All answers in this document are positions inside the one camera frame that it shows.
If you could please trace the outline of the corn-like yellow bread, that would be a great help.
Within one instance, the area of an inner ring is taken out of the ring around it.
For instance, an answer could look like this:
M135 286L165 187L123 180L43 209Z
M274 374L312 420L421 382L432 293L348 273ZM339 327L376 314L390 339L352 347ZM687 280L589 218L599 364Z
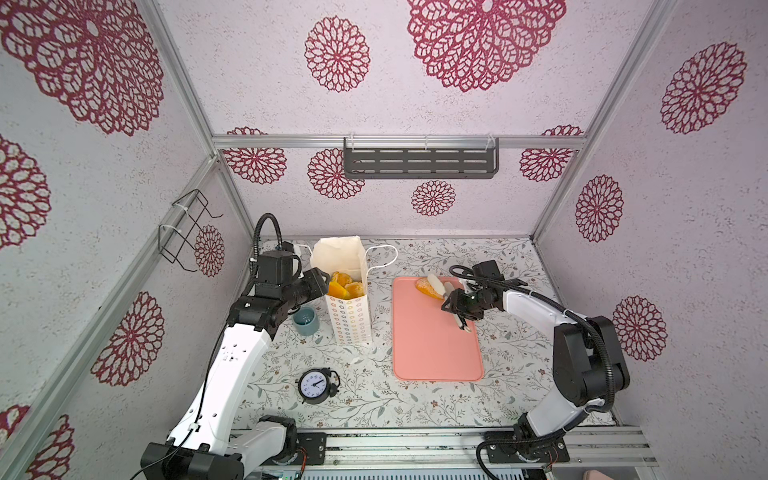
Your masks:
M331 280L336 282L341 287L346 287L348 284L353 283L352 277L344 272L336 271L332 274Z

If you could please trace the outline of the small yellow bread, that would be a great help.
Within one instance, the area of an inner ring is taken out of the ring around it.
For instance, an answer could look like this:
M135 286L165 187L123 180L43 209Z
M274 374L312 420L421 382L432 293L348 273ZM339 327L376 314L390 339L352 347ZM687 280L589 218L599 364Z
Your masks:
M345 287L349 299L360 298L365 295L365 285L362 282L353 282Z

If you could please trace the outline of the white paper bag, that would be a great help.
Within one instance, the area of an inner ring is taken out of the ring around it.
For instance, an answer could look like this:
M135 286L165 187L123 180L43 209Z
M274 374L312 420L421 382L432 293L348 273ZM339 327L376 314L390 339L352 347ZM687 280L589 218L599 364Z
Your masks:
M393 264L398 256L394 245L365 247L358 236L330 237L313 246L297 243L300 253L309 254L309 264L331 276L324 296L330 323L339 345L363 345L373 341L368 278L377 269Z

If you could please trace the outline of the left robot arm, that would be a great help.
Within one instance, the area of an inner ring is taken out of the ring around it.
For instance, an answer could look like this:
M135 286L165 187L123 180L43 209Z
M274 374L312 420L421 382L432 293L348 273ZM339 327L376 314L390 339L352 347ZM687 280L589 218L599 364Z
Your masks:
M296 427L288 418L261 420L237 438L231 432L248 378L280 326L324 296L330 277L304 270L285 241L251 263L255 272L230 307L195 399L164 442L147 445L136 478L244 479L265 461L295 453Z

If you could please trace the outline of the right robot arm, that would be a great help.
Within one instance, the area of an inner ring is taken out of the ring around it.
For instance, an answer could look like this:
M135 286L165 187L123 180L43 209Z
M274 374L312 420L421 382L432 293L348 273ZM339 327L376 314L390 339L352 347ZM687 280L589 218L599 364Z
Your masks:
M462 281L460 287L447 287L433 274L426 282L461 330L467 331L487 311L498 310L528 323L552 344L554 387L518 420L519 439L558 438L589 415L610 412L617 394L629 387L630 374L610 319L584 317L521 279L505 278L493 260L472 267L453 265L449 273Z

